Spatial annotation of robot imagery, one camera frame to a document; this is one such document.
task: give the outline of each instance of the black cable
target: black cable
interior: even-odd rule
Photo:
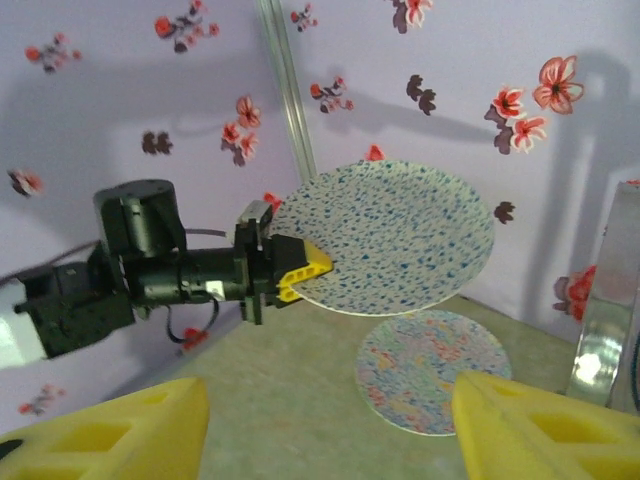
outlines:
[[[211,235],[213,237],[226,237],[227,233],[222,230],[211,230],[209,228],[187,228],[187,235]]]
[[[633,357],[631,358],[631,396],[636,410],[640,412],[640,392],[638,392],[638,356],[640,355],[640,332],[633,347]]]
[[[218,300],[215,297],[211,297],[211,299],[213,300],[213,313],[211,314],[211,319],[209,320],[209,323],[207,323],[207,326],[204,327],[204,329],[202,330],[202,332],[206,332],[208,331],[213,324],[215,323],[216,319],[218,318],[218,315],[220,314],[220,303],[218,302]],[[190,339],[188,338],[178,338],[175,336],[175,334],[173,333],[173,331],[171,330],[171,306],[170,305],[166,305],[168,313],[167,313],[167,336],[169,337],[169,340],[171,340],[173,343],[185,343],[187,341],[189,341]]]

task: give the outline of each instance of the dark flower print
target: dark flower print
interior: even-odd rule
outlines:
[[[150,155],[171,155],[173,143],[169,140],[167,132],[160,132],[157,135],[153,132],[144,132],[142,134],[142,151]]]
[[[309,27],[318,26],[318,20],[311,18],[311,4],[307,3],[301,12],[291,12],[291,21],[299,32],[304,32]]]
[[[422,27],[425,11],[433,8],[433,0],[392,0],[396,12],[393,26],[398,33],[407,33],[409,27]]]
[[[67,392],[63,388],[57,388],[47,384],[40,389],[40,393],[18,407],[21,415],[41,416],[47,412],[47,409],[58,397],[64,397]]]
[[[342,77],[335,77],[330,87],[321,87],[317,83],[309,87],[311,97],[320,102],[322,113],[330,113],[338,109],[353,110],[355,108],[353,101],[343,98],[346,90],[347,85]]]
[[[407,95],[411,97],[414,102],[418,102],[418,108],[422,110],[425,115],[431,115],[431,112],[436,109],[433,101],[436,98],[436,94],[433,90],[422,90],[422,77],[420,75],[411,75],[409,82],[407,82]]]
[[[513,221],[513,215],[511,214],[515,208],[511,202],[500,202],[500,205],[493,211],[493,216],[496,217],[500,223],[506,225],[507,222]]]
[[[65,44],[67,37],[63,33],[56,33],[53,41],[41,48],[30,46],[25,48],[24,55],[33,64],[42,65],[45,73],[55,73],[70,60],[82,59],[79,50],[72,50],[70,53]]]
[[[203,28],[202,14],[207,9],[201,0],[191,2],[189,10],[171,20],[169,17],[158,17],[154,23],[156,35],[163,40],[173,40],[173,50],[185,53],[196,45],[201,38],[217,37],[220,27],[217,23],[210,23],[208,30]]]
[[[11,187],[23,197],[41,195],[44,191],[42,179],[29,170],[9,170]]]

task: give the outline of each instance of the multicolored speckled plate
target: multicolored speckled plate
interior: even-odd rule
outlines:
[[[441,310],[401,315],[378,325],[356,360],[356,381],[385,420],[422,435],[453,435],[456,375],[480,370],[511,379],[500,342],[480,324]]]

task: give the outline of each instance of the plate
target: plate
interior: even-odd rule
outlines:
[[[388,316],[455,295],[484,268],[494,221],[463,179],[401,161],[321,174],[285,199],[271,233],[304,238],[334,269],[293,285],[302,298],[351,315]]]
[[[453,435],[453,387],[464,370],[511,379],[509,358],[486,328],[456,313],[425,310],[387,320],[365,338],[356,381],[371,408],[393,425]]]

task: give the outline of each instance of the floral wallpaper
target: floral wallpaper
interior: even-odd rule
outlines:
[[[310,12],[303,28],[317,24]],[[0,32],[2,275],[96,240],[103,188],[167,179],[186,228],[229,231],[251,201],[277,206],[299,186],[255,4],[4,2],[0,16],[15,26]],[[214,335],[204,307],[173,309],[180,345],[158,311],[55,363],[0,370],[0,433],[135,389],[191,355]],[[220,322],[236,316],[237,304],[221,305]]]
[[[640,62],[625,53],[633,42],[618,37],[627,29],[635,38],[625,15],[604,6],[586,12],[573,0],[500,8],[438,0],[385,0],[367,9],[345,8],[339,0],[313,8],[299,0],[281,3],[290,15],[287,34],[301,91],[310,85],[303,103],[318,171],[396,158],[462,176],[478,188],[497,224],[492,258],[465,296],[576,340],[598,224],[610,206],[605,199],[614,180],[640,176],[640,160],[617,141],[621,131],[636,135],[626,122],[591,127],[603,116],[615,122],[615,112],[627,105],[605,100],[620,78],[603,65],[621,65],[628,78],[635,72],[640,88]],[[560,18],[558,8],[572,14]],[[590,151],[589,145],[596,146]],[[621,159],[612,161],[616,152]],[[614,166],[620,164],[625,168]],[[581,185],[591,184],[599,186],[590,187],[585,200]],[[556,196],[568,200],[550,204],[563,190],[569,193]],[[581,207],[595,196],[605,204],[597,214]],[[583,224],[591,237],[574,240],[572,232]],[[562,237],[553,249],[544,247],[548,235]],[[590,257],[575,256],[585,241]]]

